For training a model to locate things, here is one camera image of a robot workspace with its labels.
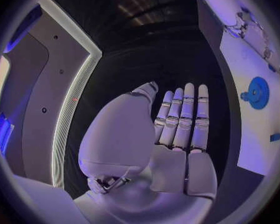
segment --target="blue light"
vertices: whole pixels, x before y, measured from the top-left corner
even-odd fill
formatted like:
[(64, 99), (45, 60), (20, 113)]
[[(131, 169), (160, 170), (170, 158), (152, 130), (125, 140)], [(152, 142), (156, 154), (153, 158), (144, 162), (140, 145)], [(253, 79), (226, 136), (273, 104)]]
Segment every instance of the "blue light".
[(13, 131), (14, 125), (12, 125), (8, 119), (6, 119), (3, 113), (0, 114), (0, 150), (5, 155), (7, 144), (10, 135)]

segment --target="blue gear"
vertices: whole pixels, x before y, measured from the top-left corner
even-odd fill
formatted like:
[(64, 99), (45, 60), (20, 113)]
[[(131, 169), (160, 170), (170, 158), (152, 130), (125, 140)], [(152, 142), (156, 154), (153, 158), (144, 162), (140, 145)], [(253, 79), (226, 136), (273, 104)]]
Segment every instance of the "blue gear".
[(263, 109), (270, 97), (270, 90), (264, 78), (255, 77), (249, 84), (247, 92), (241, 93), (241, 99), (249, 101), (251, 106), (257, 110)]

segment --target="robotic hand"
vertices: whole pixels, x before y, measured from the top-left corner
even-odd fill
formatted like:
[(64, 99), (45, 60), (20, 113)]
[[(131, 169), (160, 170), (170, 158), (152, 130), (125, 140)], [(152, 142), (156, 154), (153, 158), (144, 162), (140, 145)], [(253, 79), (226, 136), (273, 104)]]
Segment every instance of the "robotic hand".
[(205, 153), (208, 136), (208, 91), (199, 87), (198, 113), (190, 148), (194, 86), (166, 92), (154, 124), (151, 105), (158, 91), (146, 83), (109, 102), (88, 128), (79, 150), (79, 165), (96, 193), (108, 193), (149, 164), (150, 189), (213, 199), (217, 179)]

